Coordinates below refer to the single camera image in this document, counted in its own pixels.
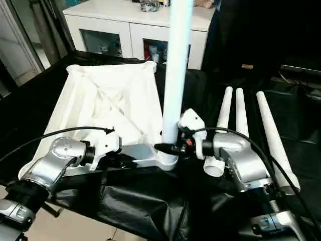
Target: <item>black curtain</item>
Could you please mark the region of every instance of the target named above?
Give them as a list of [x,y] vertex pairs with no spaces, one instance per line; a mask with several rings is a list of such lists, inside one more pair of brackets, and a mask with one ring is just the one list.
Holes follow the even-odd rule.
[[50,64],[74,50],[62,12],[51,0],[29,0],[36,29]]

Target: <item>white pipe end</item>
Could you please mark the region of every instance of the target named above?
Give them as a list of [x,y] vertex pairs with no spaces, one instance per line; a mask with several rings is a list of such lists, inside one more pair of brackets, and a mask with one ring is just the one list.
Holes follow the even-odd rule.
[[225,162],[217,160],[215,157],[207,156],[203,169],[212,177],[221,177],[224,173]]

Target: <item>object on cabinet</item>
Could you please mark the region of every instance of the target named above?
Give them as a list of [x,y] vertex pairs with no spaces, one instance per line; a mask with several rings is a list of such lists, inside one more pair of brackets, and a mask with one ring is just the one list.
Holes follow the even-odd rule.
[[140,10],[142,12],[156,12],[158,9],[158,0],[140,0]]
[[210,9],[214,3],[214,0],[194,0],[194,6],[204,7]]

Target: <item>black fabric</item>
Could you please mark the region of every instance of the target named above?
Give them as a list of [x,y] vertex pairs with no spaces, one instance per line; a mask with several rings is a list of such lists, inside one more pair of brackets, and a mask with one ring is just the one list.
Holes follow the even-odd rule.
[[[19,88],[0,102],[1,113],[6,113],[0,125],[0,156],[44,132],[68,65],[134,62],[77,52]],[[155,78],[163,104],[164,66],[158,66]],[[182,109],[193,108],[206,126],[215,126],[226,85],[244,88],[250,138],[268,151],[255,96],[256,91],[264,90],[301,193],[320,221],[320,91],[265,82],[257,76],[228,80],[219,74],[188,71]],[[229,127],[235,129],[235,105]],[[37,145],[0,163],[2,185],[16,180]],[[295,211],[305,216],[298,200],[288,199]],[[51,201],[149,240],[239,240],[238,226],[248,220],[247,203],[237,195],[229,175],[212,178],[204,173],[203,162],[195,158],[180,159],[173,172],[144,168],[109,171],[103,178],[101,174],[65,178]]]

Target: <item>white vertical pole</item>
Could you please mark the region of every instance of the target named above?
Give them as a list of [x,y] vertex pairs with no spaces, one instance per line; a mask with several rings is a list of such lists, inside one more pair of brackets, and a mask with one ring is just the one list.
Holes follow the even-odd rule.
[[[266,101],[265,95],[262,91],[256,93],[257,101],[259,103],[259,108],[262,116],[263,126],[265,130],[265,135],[267,139],[267,143],[269,146],[270,154],[275,160],[280,164],[280,166],[284,169],[286,174],[289,176],[295,187],[300,190],[300,184],[297,177],[293,174],[289,160],[287,159],[286,152],[284,150],[280,135],[277,131],[275,122],[273,120],[273,116],[269,105]],[[283,191],[287,195],[293,195],[289,183],[284,178],[279,169],[274,165],[275,176]]]
[[230,108],[231,108],[231,101],[232,101],[232,93],[233,88],[231,86],[226,87],[219,119],[217,120],[217,127],[227,128],[229,124],[229,117],[230,117]]
[[[181,117],[185,73],[190,43],[190,26],[193,11],[193,0],[173,0],[171,5],[170,40],[166,68],[163,143],[176,143],[177,123]],[[171,170],[177,156],[159,153],[163,168]]]
[[245,110],[245,101],[242,88],[236,89],[236,131],[249,137],[247,127],[247,118]]

